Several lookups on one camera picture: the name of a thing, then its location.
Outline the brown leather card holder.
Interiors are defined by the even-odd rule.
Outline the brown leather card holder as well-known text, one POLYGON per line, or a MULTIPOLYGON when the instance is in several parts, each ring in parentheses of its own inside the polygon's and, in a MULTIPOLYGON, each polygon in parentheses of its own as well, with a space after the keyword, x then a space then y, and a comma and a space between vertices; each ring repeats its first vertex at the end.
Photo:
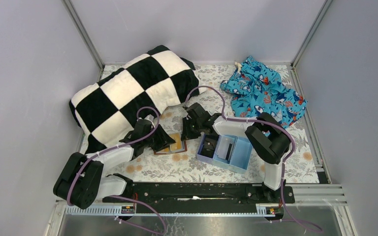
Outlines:
POLYGON ((186 141, 181 140, 181 133, 174 133, 170 134, 169 136, 175 141, 175 143, 170 144, 169 147, 158 152, 154 151, 154 155, 176 154, 186 152, 188 150, 186 141))

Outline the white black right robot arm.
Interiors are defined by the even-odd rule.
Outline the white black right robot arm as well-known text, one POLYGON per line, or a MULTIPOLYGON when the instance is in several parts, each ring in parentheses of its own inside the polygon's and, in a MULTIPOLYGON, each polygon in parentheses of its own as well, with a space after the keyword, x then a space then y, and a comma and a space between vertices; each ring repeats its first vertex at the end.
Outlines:
POLYGON ((211 115, 199 103, 185 108, 182 140, 201 137, 196 156, 210 164, 245 172, 253 151, 265 162, 264 185, 278 190, 283 185, 284 161, 295 149, 292 136, 268 113, 256 118, 211 115))

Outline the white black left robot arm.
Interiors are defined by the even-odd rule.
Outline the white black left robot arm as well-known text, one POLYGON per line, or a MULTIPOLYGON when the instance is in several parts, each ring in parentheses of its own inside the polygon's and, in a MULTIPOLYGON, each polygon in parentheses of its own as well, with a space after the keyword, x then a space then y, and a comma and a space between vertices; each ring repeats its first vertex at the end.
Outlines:
POLYGON ((175 140, 161 127, 146 119, 139 119, 115 146, 89 155, 73 153, 53 187, 53 194, 80 209, 96 200, 110 196, 132 196, 132 180, 121 174, 108 175, 107 170, 141 155, 145 148, 160 151, 175 140))

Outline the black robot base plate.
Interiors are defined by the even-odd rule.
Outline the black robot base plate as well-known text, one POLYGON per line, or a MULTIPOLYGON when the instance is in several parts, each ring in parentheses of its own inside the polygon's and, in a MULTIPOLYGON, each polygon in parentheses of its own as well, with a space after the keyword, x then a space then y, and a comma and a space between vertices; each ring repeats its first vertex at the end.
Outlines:
POLYGON ((198 210, 228 208, 236 204, 269 204, 281 207, 283 203, 295 203, 292 187, 272 190, 260 183, 134 182, 126 186, 122 196, 144 202, 145 207, 155 210, 167 206, 193 207, 198 210))

